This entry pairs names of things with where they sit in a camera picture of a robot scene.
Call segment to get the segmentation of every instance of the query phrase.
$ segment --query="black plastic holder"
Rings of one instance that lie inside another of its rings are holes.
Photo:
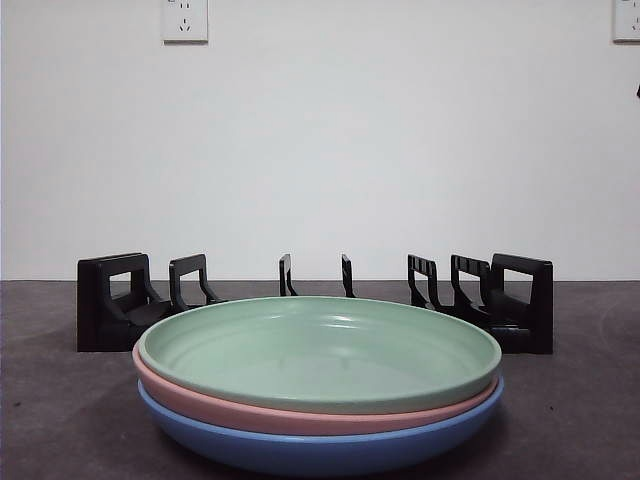
[[[291,254],[285,253],[278,261],[278,272],[280,278],[280,296],[286,297],[287,291],[292,297],[297,297],[298,292],[293,288],[291,282]]]
[[[180,277],[196,271],[198,272],[200,290],[202,290],[205,296],[205,304],[187,305],[187,302],[182,298]],[[207,257],[202,253],[190,257],[176,258],[169,262],[169,291],[173,313],[186,312],[193,308],[226,302],[226,300],[218,297],[209,286],[209,282],[207,281]]]
[[[353,292],[353,270],[351,268],[351,260],[344,253],[340,256],[342,263],[342,286],[344,294],[347,298],[357,298]]]
[[[131,274],[128,293],[112,296],[110,278]],[[80,260],[77,281],[79,352],[129,351],[142,333],[171,314],[151,286],[149,257],[127,253]]]

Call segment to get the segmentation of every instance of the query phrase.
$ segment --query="table surface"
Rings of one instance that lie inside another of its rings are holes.
[[[302,293],[344,295],[338,282]],[[165,298],[167,282],[154,282]],[[223,298],[277,282],[213,282]],[[129,353],[75,351],[75,282],[2,282],[2,478],[259,479],[164,435],[137,396]],[[466,284],[465,288],[477,288]],[[525,282],[507,289],[526,295]],[[193,301],[197,286],[184,287]],[[406,282],[355,282],[409,303]],[[441,285],[444,301],[450,289]],[[505,355],[496,415],[460,447],[375,479],[640,478],[640,282],[556,282],[555,353]]]

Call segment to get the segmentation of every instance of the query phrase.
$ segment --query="wall socket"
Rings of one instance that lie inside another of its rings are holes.
[[[164,3],[164,43],[208,42],[208,0],[162,1]]]
[[[613,0],[613,41],[640,42],[640,0]]]

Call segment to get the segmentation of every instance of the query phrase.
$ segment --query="dish rack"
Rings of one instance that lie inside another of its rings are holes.
[[[340,257],[345,296],[357,298],[349,257]],[[528,302],[505,292],[504,272],[532,277]],[[151,286],[149,257],[141,252],[83,259],[78,262],[77,350],[130,351],[142,333],[156,322],[203,305],[189,305],[181,293],[182,276],[198,272],[205,305],[225,302],[207,281],[204,254],[171,260],[170,300]],[[280,296],[297,296],[291,274],[291,255],[278,262]],[[460,272],[479,279],[480,303],[471,300],[460,285]],[[110,278],[130,273],[127,293],[113,295]],[[418,288],[416,273],[426,277],[426,297]],[[496,253],[491,264],[484,260],[451,255],[453,303],[444,305],[438,294],[436,263],[417,255],[407,256],[407,281],[411,305],[435,310],[482,328],[500,344],[504,353],[553,353],[553,264],[515,255]]]

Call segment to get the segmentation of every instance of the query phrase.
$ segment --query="plate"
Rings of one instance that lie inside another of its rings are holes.
[[[491,382],[501,352],[462,320],[407,305],[275,297],[198,308],[139,342],[144,363],[189,390],[311,413],[404,413],[451,405]]]
[[[364,475],[415,465],[475,434],[491,416],[504,389],[471,410],[423,427],[369,435],[295,436],[253,433],[179,415],[138,390],[154,420],[173,439],[212,460],[277,476]]]
[[[474,397],[446,407],[409,413],[380,415],[338,415],[292,412],[230,402],[193,392],[165,380],[140,359],[133,348],[133,363],[144,388],[163,406],[185,417],[221,427],[284,435],[355,435],[419,427],[460,415],[484,402],[498,382]]]

